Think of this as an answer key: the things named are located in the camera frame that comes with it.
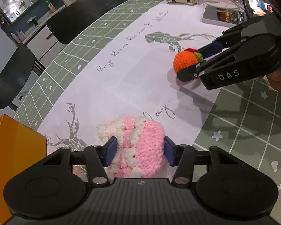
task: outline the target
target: smartphone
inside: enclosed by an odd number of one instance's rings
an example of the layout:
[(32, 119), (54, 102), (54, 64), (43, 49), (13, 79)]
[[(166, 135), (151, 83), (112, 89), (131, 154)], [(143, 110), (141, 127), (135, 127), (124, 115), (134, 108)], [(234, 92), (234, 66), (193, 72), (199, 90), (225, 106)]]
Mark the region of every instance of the smartphone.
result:
[(243, 12), (227, 12), (225, 9), (206, 6), (202, 16), (202, 22), (205, 24), (220, 25), (231, 28), (247, 21), (246, 14)]
[(265, 0), (243, 0), (243, 4), (248, 19), (273, 13), (273, 6)]

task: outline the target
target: drawer handle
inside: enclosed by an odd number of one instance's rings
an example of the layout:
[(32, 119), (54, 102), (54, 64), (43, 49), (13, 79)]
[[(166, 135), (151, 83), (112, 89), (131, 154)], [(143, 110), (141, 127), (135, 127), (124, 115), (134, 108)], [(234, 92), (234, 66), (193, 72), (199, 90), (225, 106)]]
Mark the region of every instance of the drawer handle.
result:
[(48, 37), (47, 37), (46, 39), (49, 40), (52, 36), (53, 36), (53, 33), (51, 33), (50, 35), (48, 35)]

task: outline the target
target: orange crochet ball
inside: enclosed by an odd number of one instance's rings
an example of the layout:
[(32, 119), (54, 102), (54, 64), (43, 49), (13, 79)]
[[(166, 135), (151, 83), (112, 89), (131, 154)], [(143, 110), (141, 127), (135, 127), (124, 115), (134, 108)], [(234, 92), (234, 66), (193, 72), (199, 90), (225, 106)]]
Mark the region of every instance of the orange crochet ball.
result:
[(196, 64), (198, 62), (196, 56), (189, 51), (183, 51), (179, 52), (173, 62), (173, 67), (175, 73), (177, 73), (179, 70), (186, 68), (188, 66), (191, 66), (193, 64)]

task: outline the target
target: crocheted toy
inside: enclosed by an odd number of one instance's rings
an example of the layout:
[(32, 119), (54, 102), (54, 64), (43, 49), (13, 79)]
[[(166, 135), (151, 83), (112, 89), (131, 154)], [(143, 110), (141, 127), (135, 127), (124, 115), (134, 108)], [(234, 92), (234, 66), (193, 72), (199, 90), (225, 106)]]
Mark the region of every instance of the crocheted toy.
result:
[(176, 54), (173, 62), (174, 71), (177, 73), (179, 70), (202, 60), (204, 60), (204, 58), (196, 49), (188, 48), (185, 51)]
[(105, 169), (110, 180), (150, 178), (161, 168), (165, 132), (158, 122), (126, 117), (98, 126), (101, 145), (112, 136), (117, 138), (118, 147), (111, 165)]

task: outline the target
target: pink and white crochet object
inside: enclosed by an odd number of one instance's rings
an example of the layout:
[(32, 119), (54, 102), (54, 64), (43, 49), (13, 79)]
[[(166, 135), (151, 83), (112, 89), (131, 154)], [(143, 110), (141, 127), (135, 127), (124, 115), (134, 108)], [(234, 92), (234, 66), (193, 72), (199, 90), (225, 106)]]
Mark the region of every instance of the pink and white crochet object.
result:
[(150, 178), (160, 168), (164, 156), (163, 127), (145, 117), (119, 118), (98, 127), (100, 144), (115, 136), (117, 153), (106, 168), (110, 180), (114, 178)]

